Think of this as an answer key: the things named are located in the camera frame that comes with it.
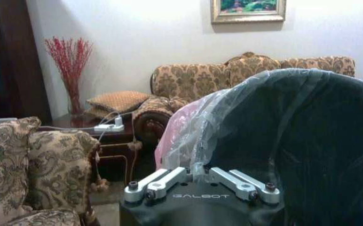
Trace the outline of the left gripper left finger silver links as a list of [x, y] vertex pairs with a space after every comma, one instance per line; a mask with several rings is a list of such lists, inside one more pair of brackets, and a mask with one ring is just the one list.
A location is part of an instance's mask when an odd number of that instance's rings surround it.
[[184, 167], [158, 169], [140, 181], [130, 181], [124, 188], [124, 202], [137, 203], [146, 198], [157, 200], [165, 197], [166, 191], [192, 178], [190, 170]]

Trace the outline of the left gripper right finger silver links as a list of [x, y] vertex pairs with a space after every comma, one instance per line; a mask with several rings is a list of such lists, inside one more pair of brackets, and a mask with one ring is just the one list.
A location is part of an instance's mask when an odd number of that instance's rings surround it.
[[260, 199], [264, 203], [280, 203], [280, 191], [272, 183], [262, 183], [236, 169], [224, 171], [218, 167], [204, 167], [204, 173], [212, 184], [222, 185], [237, 199], [250, 202]]

